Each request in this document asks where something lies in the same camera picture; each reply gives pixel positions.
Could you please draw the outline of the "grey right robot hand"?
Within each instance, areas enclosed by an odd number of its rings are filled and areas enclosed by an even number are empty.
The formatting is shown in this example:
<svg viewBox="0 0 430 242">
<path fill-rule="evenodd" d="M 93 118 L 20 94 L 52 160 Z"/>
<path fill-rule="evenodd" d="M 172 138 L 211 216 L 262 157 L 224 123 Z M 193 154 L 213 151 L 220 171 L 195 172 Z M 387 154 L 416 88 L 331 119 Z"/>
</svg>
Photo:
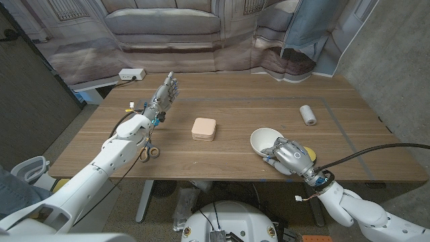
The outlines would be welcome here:
<svg viewBox="0 0 430 242">
<path fill-rule="evenodd" d="M 294 140 L 278 137 L 272 147 L 261 152 L 264 154 L 263 160 L 280 173 L 297 173 L 309 186 L 321 186 L 329 180 L 323 172 L 316 171 L 308 151 Z"/>
</svg>

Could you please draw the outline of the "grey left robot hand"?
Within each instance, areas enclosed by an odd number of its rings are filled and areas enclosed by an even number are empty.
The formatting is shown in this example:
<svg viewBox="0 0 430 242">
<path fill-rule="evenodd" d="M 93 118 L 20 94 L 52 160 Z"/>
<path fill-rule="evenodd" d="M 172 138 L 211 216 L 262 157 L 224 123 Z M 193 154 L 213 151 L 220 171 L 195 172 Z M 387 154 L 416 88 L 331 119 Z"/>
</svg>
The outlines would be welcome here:
<svg viewBox="0 0 430 242">
<path fill-rule="evenodd" d="M 155 91 L 143 115 L 154 119 L 158 114 L 167 112 L 178 94 L 177 79 L 174 78 L 174 72 L 171 71 L 164 83 Z"/>
</svg>

